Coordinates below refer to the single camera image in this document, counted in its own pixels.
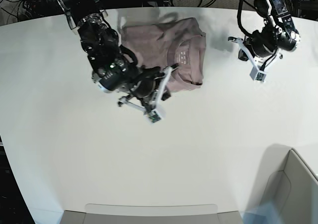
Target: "white table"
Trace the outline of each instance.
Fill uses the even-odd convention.
[[[117,107],[90,79],[79,37],[64,16],[0,27],[0,134],[16,181],[38,223],[86,204],[215,204],[218,212],[255,208],[291,147],[318,143],[318,24],[295,19],[302,41],[252,81],[237,59],[236,11],[212,8],[109,10],[116,27],[196,17],[207,33],[204,84],[163,103],[149,125]],[[262,19],[244,11],[248,31]]]

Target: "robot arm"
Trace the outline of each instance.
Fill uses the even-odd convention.
[[[254,0],[256,12],[264,18],[263,30],[248,33],[242,26],[240,17],[244,0],[239,1],[238,26],[245,38],[229,37],[229,41],[240,46],[238,58],[250,60],[253,80],[264,81],[267,71],[279,58],[281,50],[294,51],[300,42],[300,36],[284,0]]]
[[[129,105],[142,111],[155,123],[164,116],[161,100],[170,97],[166,84],[177,67],[151,69],[137,67],[137,58],[128,48],[119,45],[117,32],[105,20],[101,0],[57,0],[62,7],[70,29],[80,36],[83,50],[92,67],[92,80],[105,93],[115,90],[128,95],[118,105]],[[137,98],[141,105],[130,100]]]

